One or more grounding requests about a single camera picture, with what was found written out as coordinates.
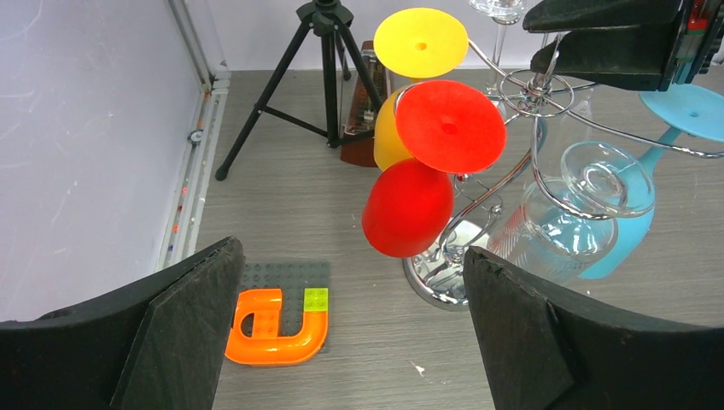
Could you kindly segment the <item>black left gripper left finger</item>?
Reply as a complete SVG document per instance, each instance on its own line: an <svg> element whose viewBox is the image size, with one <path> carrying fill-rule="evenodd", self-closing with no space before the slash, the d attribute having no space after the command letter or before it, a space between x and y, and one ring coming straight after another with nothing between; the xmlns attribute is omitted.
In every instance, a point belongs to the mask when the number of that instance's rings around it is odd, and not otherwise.
<svg viewBox="0 0 724 410"><path fill-rule="evenodd" d="M244 262L226 237L104 295L4 321L2 408L211 408Z"/></svg>

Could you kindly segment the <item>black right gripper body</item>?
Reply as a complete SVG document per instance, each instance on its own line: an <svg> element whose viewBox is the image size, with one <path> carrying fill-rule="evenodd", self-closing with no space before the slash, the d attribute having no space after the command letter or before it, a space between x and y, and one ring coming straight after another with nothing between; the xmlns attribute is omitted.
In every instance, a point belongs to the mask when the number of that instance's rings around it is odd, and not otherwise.
<svg viewBox="0 0 724 410"><path fill-rule="evenodd" d="M690 84L709 72L723 38L722 1L682 1L669 59L669 83Z"/></svg>

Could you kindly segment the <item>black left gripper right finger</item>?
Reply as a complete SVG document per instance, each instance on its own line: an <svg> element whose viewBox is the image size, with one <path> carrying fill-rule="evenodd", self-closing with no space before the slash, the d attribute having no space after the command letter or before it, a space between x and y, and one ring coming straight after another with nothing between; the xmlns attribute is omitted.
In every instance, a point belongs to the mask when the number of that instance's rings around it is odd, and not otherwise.
<svg viewBox="0 0 724 410"><path fill-rule="evenodd" d="M723 330L584 296L480 247L464 287L498 409L720 409Z"/></svg>

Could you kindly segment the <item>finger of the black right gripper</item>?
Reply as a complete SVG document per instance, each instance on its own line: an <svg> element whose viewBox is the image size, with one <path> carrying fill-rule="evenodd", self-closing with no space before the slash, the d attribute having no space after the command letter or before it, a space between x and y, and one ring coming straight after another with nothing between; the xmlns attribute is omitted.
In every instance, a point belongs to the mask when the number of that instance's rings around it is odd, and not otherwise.
<svg viewBox="0 0 724 410"><path fill-rule="evenodd" d="M553 53L552 72L627 91L665 91L682 43L670 25L574 30L537 51L530 69L545 73Z"/></svg>
<svg viewBox="0 0 724 410"><path fill-rule="evenodd" d="M523 18L528 32L563 32L670 23L678 0L544 0Z"/></svg>

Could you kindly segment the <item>clear wine glass rear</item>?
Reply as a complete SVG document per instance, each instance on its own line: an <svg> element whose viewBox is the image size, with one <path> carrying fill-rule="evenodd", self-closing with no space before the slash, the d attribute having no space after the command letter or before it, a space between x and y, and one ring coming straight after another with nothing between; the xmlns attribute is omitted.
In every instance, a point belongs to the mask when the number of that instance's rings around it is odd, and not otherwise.
<svg viewBox="0 0 724 410"><path fill-rule="evenodd" d="M528 0L469 0L468 4L477 12L486 15L496 23L493 53L490 61L499 67L507 28L518 23L530 8Z"/></svg>

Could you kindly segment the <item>clear ribbed wine glass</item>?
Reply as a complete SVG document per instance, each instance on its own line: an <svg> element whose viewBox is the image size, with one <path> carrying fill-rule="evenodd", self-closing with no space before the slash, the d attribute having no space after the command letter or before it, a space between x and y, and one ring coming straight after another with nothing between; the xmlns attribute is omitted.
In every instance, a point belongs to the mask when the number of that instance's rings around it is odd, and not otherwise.
<svg viewBox="0 0 724 410"><path fill-rule="evenodd" d="M656 201L652 171L614 145L585 141L562 154L561 174L530 183L492 230L487 250L552 281L612 273L641 243Z"/></svg>

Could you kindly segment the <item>yellow wine glass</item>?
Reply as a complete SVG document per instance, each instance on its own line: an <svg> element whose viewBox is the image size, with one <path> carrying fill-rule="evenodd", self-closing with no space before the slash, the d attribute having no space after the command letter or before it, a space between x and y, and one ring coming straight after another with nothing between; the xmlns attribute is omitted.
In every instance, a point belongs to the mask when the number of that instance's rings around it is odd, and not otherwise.
<svg viewBox="0 0 724 410"><path fill-rule="evenodd" d="M468 33L452 15L439 9L416 7L395 12L377 27L373 38L377 59L391 73L416 83L440 77L465 58ZM382 171L412 155L400 140L394 121L392 91L382 104L376 124L373 156Z"/></svg>

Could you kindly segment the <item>chrome wine glass rack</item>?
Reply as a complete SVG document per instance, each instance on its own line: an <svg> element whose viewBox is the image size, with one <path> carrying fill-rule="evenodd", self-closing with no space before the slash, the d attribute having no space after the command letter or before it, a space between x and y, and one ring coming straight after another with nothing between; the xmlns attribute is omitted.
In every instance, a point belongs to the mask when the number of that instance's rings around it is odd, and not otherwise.
<svg viewBox="0 0 724 410"><path fill-rule="evenodd" d="M522 118L531 120L531 131L536 145L544 148L550 139L548 119L567 124L575 122L585 132L599 130L647 146L639 158L653 172L664 151L692 155L703 159L721 159L721 152L707 153L675 144L680 134L702 138L717 143L723 140L723 96L695 84L671 85L666 91L642 91L639 98L658 118L668 125L668 130L658 139L651 140L602 125L590 115L590 100L598 83L586 82L571 85L568 79L550 74L536 73L528 82L518 75L522 70L506 72L496 67L488 56L474 43L470 48L490 68L499 83L489 96L498 106L509 106L513 115L505 119L506 125ZM472 197L466 189L479 181L475 174L457 176L453 186L457 195L468 200L448 222L438 238L425 251L402 261L403 272L410 286L426 302L448 311L465 311L469 307L464 289L464 254L471 246L486 247L489 234L502 226L506 211L501 198L503 190L518 179L524 179L527 171L538 181L540 155L527 151L519 162L499 181L484 186L479 196Z"/></svg>

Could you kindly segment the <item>red wine glass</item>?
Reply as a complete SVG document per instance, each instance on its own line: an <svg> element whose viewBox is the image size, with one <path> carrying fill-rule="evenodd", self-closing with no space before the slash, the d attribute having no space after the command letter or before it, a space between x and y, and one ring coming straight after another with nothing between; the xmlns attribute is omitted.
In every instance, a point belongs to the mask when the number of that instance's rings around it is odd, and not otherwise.
<svg viewBox="0 0 724 410"><path fill-rule="evenodd" d="M377 118L382 173L361 214L369 245L394 258L426 250L452 215L451 176L491 167L505 146L503 118L481 91L444 79L395 91Z"/></svg>

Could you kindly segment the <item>orange curved toy tube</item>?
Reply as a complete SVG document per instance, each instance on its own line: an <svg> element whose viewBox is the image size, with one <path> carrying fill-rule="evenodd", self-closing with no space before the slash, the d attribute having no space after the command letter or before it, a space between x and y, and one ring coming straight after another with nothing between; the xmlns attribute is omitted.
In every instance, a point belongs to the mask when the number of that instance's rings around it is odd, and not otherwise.
<svg viewBox="0 0 724 410"><path fill-rule="evenodd" d="M248 366L292 366L310 360L326 342L328 312L303 312L301 328L291 336L280 334L283 291L279 288L245 290L238 295L225 357Z"/></svg>

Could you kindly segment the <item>grey building baseplate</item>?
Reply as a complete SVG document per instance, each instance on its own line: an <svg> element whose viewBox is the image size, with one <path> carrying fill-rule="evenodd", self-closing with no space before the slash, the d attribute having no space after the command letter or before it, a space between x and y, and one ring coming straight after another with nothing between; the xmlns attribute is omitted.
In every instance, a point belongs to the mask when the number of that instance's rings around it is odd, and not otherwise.
<svg viewBox="0 0 724 410"><path fill-rule="evenodd" d="M280 326L280 334L283 336L294 335L301 328L302 299L307 287L327 287L329 289L330 328L330 265L328 263L324 261L260 262L248 263L243 268L241 292L269 288L279 288L283 291L282 324Z"/></svg>

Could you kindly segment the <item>lime green building brick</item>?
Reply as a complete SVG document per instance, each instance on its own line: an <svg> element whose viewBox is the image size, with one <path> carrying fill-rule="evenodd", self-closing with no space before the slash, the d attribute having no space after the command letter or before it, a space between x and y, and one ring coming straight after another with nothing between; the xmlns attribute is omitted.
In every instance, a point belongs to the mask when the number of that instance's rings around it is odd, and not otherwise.
<svg viewBox="0 0 724 410"><path fill-rule="evenodd" d="M328 312L329 289L327 287L307 287L303 296L303 312Z"/></svg>

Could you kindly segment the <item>brown wooden metronome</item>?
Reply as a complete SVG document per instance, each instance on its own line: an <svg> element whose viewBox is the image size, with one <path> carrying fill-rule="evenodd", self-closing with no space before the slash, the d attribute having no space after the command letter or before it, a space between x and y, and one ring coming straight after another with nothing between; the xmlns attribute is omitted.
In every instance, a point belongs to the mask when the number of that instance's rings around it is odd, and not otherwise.
<svg viewBox="0 0 724 410"><path fill-rule="evenodd" d="M382 100L385 100L394 90L394 76L377 60L372 40L362 44L361 54L369 74L377 88ZM377 114L367 95L366 88L360 79L357 80L348 111L347 120L343 129L342 138L355 138L358 134L373 132ZM374 137L360 139L342 145L340 159L346 163L359 167L376 167L373 155Z"/></svg>

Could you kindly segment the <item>black music stand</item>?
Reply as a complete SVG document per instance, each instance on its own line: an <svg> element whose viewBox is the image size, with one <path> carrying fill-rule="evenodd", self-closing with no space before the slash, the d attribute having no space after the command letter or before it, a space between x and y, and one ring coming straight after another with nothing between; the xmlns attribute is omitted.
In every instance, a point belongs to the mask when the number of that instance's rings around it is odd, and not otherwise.
<svg viewBox="0 0 724 410"><path fill-rule="evenodd" d="M360 48L357 46L351 31L353 13L339 1L309 1L301 5L296 10L296 14L299 18L300 25L295 31L294 36L290 39L286 50L269 78L264 90L254 103L252 111L236 137L236 141L231 146L231 149L226 155L224 161L216 170L214 177L218 181L223 181L227 178L232 164L263 113L273 115L281 120L285 120L288 123L299 126L326 138L327 146L330 148L337 148L342 145L364 141L375 135L375 132L371 130L354 134L350 138L343 138L341 136L341 128L338 118L339 107L337 101L336 63L337 57L342 53L340 52L340 48L337 46L338 43L343 43L345 52L351 57L353 66L356 68L356 72L358 74L358 79L362 81L367 92L367 96L371 100L373 111L378 113L382 106L381 96L377 92L376 84L373 81L365 62L363 61ZM290 114L269 106L269 101L272 98L272 95L279 86L283 76L289 70L291 62L294 60L309 32L312 32L315 36L319 37L321 42L321 61L326 118L326 127L324 129L316 127L304 120L298 119Z"/></svg>

